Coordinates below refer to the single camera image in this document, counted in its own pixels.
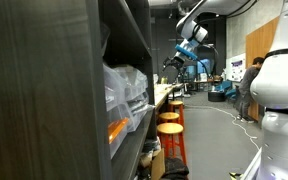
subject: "equipment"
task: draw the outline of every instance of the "equipment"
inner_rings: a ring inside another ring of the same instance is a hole
[[[201,45],[207,31],[194,19],[202,12],[221,14],[217,1],[201,0],[177,24],[177,32],[184,38],[174,58],[164,61],[164,69],[173,66],[178,71],[187,60],[197,60],[192,53]],[[262,122],[263,146],[242,179],[288,180],[288,0],[284,1],[279,24],[270,52],[262,69],[251,85],[253,98],[266,107]]]

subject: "robotic arm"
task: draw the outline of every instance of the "robotic arm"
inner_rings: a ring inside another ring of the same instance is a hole
[[[168,66],[172,66],[180,71],[185,61],[197,59],[197,56],[193,51],[195,47],[207,37],[207,31],[203,27],[197,25],[197,23],[194,22],[194,19],[201,14],[199,9],[205,2],[206,0],[201,0],[189,14],[178,22],[176,31],[184,38],[184,41],[181,45],[176,46],[178,52],[175,56],[172,59],[167,58],[163,62],[164,69]]]
[[[201,13],[205,12],[225,14],[227,7],[221,8],[218,3],[218,1],[200,0],[186,16],[178,22],[176,31],[184,38],[184,41],[180,45],[176,45],[175,48],[177,53],[172,59],[166,58],[164,60],[163,71],[166,67],[171,66],[178,71],[178,74],[180,74],[181,71],[184,70],[183,65],[186,61],[199,61],[193,51],[195,47],[203,45],[203,40],[207,37],[208,32],[202,26],[197,24],[194,19]]]

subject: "orange object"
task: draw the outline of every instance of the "orange object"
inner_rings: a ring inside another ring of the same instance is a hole
[[[117,135],[122,131],[124,126],[127,124],[127,122],[128,122],[128,118],[124,118],[121,120],[111,122],[108,125],[108,138],[109,138],[110,144],[114,141]]]

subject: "gray floor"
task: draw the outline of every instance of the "gray floor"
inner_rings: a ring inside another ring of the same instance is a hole
[[[261,146],[258,123],[237,121],[233,105],[209,102],[207,92],[184,99],[185,147],[191,180],[230,179],[229,172],[243,173]],[[257,137],[253,144],[250,136]]]

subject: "whiteboard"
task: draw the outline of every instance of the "whiteboard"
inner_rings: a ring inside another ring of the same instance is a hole
[[[245,53],[226,59],[226,68],[224,69],[227,80],[240,82],[246,71]]]

